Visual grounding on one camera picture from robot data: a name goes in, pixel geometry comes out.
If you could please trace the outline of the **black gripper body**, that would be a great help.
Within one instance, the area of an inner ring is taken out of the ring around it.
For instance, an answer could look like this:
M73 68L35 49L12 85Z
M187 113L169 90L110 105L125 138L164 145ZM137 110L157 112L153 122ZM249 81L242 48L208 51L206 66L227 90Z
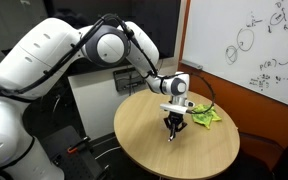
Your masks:
M164 119L165 125L170 130L181 131L187 126L184 121L183 115L175 112L170 112Z

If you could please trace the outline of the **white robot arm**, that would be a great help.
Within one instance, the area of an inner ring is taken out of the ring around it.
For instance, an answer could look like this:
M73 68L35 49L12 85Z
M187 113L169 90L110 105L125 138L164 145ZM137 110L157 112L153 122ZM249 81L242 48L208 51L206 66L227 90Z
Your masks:
M154 93L169 95L161 108L171 138L186 123L183 115L189 76L157 73L159 52L135 23L107 14L95 24L75 29L57 18L47 18L31 29L0 63L0 175L9 180L64 180L64 172L29 134L22 116L34 100L44 96L74 61L86 58L99 66L128 60Z

